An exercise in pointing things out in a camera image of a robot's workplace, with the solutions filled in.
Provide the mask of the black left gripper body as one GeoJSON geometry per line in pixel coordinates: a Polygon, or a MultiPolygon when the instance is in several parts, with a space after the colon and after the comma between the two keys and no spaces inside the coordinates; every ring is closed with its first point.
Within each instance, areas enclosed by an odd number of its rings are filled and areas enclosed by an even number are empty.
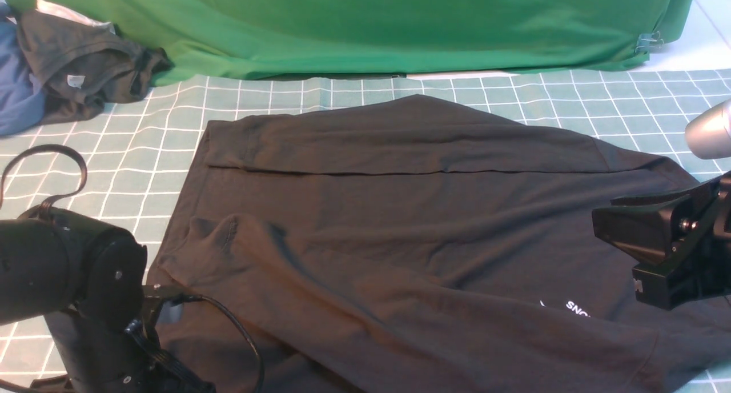
{"type": "Polygon", "coordinates": [[[66,374],[37,379],[35,392],[214,392],[139,319],[110,331],[75,311],[45,315],[66,374]]]}

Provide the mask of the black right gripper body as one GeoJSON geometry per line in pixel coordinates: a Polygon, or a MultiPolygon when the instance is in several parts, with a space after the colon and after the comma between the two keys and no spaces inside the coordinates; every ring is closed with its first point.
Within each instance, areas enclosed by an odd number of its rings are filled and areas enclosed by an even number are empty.
{"type": "Polygon", "coordinates": [[[637,261],[638,302],[663,310],[730,294],[730,177],[624,196],[592,211],[595,237],[637,261]]]}

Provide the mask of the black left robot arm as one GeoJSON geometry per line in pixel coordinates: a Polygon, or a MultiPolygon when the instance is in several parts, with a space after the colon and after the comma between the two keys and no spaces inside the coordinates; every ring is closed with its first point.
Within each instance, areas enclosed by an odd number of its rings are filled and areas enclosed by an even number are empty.
{"type": "Polygon", "coordinates": [[[214,392],[161,347],[156,323],[190,297],[143,283],[146,246],[131,232],[65,209],[2,221],[2,325],[42,316],[66,375],[29,392],[214,392]]]}

